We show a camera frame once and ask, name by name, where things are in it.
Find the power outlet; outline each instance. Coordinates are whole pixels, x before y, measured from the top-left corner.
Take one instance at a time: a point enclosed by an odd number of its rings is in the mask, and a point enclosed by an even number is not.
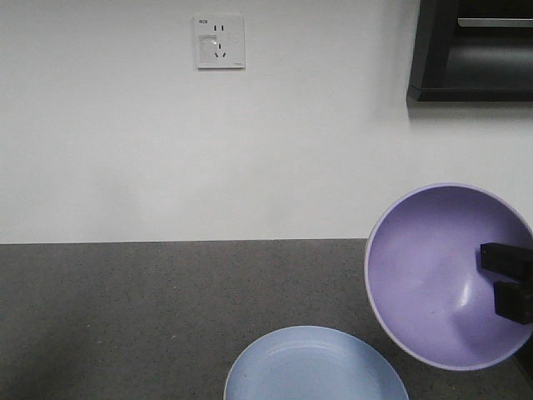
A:
[[[197,67],[244,68],[244,18],[240,14],[196,15],[192,19]]]

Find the bowl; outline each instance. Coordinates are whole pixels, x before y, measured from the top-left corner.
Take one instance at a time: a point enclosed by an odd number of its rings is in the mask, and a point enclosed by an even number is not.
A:
[[[376,317],[403,350],[435,367],[463,371],[512,355],[533,332],[495,314],[480,245],[533,248],[509,204],[483,189],[440,183],[411,192],[377,222],[366,245],[365,282]]]
[[[225,400],[408,400],[400,378],[363,341],[327,327],[257,339],[230,370]]]

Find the black cabinet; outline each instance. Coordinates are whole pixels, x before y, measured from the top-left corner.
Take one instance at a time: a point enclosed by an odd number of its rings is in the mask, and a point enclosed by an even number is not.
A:
[[[421,0],[408,95],[532,101],[532,0]]]

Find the speckled countertop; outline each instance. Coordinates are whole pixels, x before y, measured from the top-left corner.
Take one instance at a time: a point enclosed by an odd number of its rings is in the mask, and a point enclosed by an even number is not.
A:
[[[222,399],[253,340],[320,325],[372,345],[411,400],[532,399],[514,359],[408,356],[366,298],[364,240],[0,245],[0,398]]]

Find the bowl rim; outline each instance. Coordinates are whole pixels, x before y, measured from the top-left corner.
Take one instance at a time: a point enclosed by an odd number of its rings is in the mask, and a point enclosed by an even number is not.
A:
[[[533,324],[531,324],[530,333],[527,335],[524,339],[520,340],[510,351],[504,353],[498,358],[495,358],[494,360],[490,360],[489,362],[483,362],[480,364],[475,365],[469,365],[469,366],[456,366],[456,365],[447,365],[440,362],[435,362],[430,360],[429,358],[422,357],[420,354],[417,354],[416,352],[413,352],[410,350],[398,337],[394,335],[394,333],[389,329],[389,327],[385,324],[385,321],[381,317],[381,314],[379,313],[376,303],[374,301],[374,296],[372,296],[372,291],[370,287],[369,277],[368,277],[368,262],[370,259],[370,253],[371,253],[371,246],[374,243],[374,238],[385,221],[385,219],[389,216],[389,214],[401,203],[403,203],[407,198],[411,198],[418,193],[426,192],[428,190],[433,190],[437,188],[464,188],[464,189],[470,189],[475,192],[479,192],[482,194],[485,194],[486,196],[495,199],[497,202],[501,203],[503,206],[509,209],[515,216],[522,222],[522,224],[527,228],[527,231],[529,232],[530,236],[533,238],[533,232],[531,231],[531,227],[527,223],[527,221],[505,200],[500,198],[499,196],[496,196],[494,193],[489,192],[485,189],[482,189],[480,187],[476,187],[470,184],[466,183],[458,183],[458,182],[439,182],[439,183],[432,183],[430,185],[426,185],[423,187],[419,187],[415,190],[412,190],[403,196],[401,196],[399,199],[397,199],[392,205],[390,205],[385,212],[380,216],[380,218],[377,220],[376,225],[374,225],[374,228],[371,231],[371,235],[368,238],[365,246],[365,262],[364,262],[364,270],[365,270],[365,286],[366,286],[366,295],[368,296],[368,299],[370,301],[372,311],[374,312],[374,315],[376,315],[377,321],[380,323],[383,330],[385,330],[386,334],[389,336],[389,338],[392,339],[394,343],[396,343],[402,350],[404,350],[406,353],[410,354],[412,357],[416,358],[419,361],[422,361],[423,363],[429,364],[432,367],[437,367],[441,369],[446,369],[449,371],[474,371],[477,369],[483,369],[488,368],[493,365],[496,365],[497,363],[501,363],[508,357],[512,356],[519,348],[521,348],[530,338],[531,334],[533,333]]]

